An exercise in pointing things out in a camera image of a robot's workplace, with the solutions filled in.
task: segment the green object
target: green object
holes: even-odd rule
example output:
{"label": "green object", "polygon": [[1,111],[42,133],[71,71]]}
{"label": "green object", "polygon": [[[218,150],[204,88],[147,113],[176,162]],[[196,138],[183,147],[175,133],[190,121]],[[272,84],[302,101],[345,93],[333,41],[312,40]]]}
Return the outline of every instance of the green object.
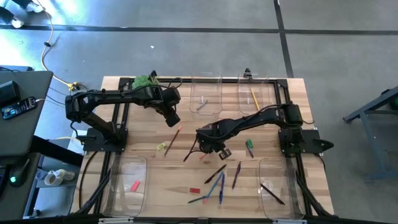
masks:
{"label": "green object", "polygon": [[134,83],[132,83],[132,88],[135,89],[141,86],[151,86],[157,85],[159,81],[156,78],[148,77],[147,75],[140,75],[134,79]]}
{"label": "green object", "polygon": [[249,148],[253,148],[253,142],[251,141],[251,139],[246,140],[246,143],[248,144]]}

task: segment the clear plastic bin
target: clear plastic bin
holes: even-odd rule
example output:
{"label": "clear plastic bin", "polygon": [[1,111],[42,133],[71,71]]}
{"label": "clear plastic bin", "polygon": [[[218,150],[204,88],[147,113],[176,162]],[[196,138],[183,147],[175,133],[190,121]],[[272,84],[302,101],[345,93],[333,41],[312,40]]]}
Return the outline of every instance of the clear plastic bin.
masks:
{"label": "clear plastic bin", "polygon": [[192,74],[189,109],[203,118],[219,115],[223,110],[223,77],[220,73]]}
{"label": "clear plastic bin", "polygon": [[301,219],[304,216],[303,194],[296,183],[295,169],[287,170],[287,163],[294,166],[293,159],[260,161],[260,183],[285,203],[280,204],[270,193],[259,187],[264,213],[270,219]]}
{"label": "clear plastic bin", "polygon": [[253,114],[257,112],[258,109],[269,105],[270,96],[268,78],[262,78],[257,73],[239,74],[238,99],[239,109],[243,114]]}
{"label": "clear plastic bin", "polygon": [[[144,204],[147,160],[143,156],[115,156],[109,183],[104,190],[102,214],[109,217],[135,217]],[[136,191],[132,186],[139,181]]]}

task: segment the small red object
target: small red object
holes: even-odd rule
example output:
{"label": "small red object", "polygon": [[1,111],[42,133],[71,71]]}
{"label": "small red object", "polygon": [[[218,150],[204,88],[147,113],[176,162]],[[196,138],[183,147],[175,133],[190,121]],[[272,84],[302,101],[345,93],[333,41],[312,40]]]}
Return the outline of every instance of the small red object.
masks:
{"label": "small red object", "polygon": [[138,188],[139,180],[136,180],[135,183],[131,186],[131,191],[135,192]]}
{"label": "small red object", "polygon": [[200,194],[200,189],[189,188],[189,192]]}

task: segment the gray floor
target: gray floor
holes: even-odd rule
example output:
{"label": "gray floor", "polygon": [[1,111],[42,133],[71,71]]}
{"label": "gray floor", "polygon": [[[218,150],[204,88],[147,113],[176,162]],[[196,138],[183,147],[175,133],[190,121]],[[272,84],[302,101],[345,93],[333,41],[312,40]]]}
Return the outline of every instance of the gray floor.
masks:
{"label": "gray floor", "polygon": [[[271,0],[115,0],[42,3],[54,24],[110,27],[277,28]],[[287,29],[396,30],[397,1],[280,0]],[[13,11],[32,25],[48,24],[43,14]],[[40,54],[49,31],[0,30],[0,64],[41,70]],[[244,68],[268,77],[286,77],[279,34],[170,32],[55,32],[45,59],[68,81],[99,88],[104,75],[186,76]],[[304,78],[321,136],[335,143],[325,153],[335,213],[397,223],[398,179],[365,183],[375,164],[362,125],[342,117],[398,84],[396,35],[287,35],[294,76]],[[68,93],[53,81],[52,87]],[[62,95],[49,91],[62,100]],[[45,104],[37,134],[70,136],[64,111]]]}

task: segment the marker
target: marker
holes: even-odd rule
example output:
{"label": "marker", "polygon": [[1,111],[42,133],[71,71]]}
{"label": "marker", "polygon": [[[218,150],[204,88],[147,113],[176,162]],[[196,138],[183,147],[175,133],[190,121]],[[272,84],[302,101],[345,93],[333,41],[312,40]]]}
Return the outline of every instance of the marker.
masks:
{"label": "marker", "polygon": [[285,205],[285,203],[278,197],[276,196],[274,193],[272,193],[272,191],[270,191],[266,186],[264,186],[263,184],[260,184],[261,187],[266,190],[271,196],[273,196],[281,205]]}

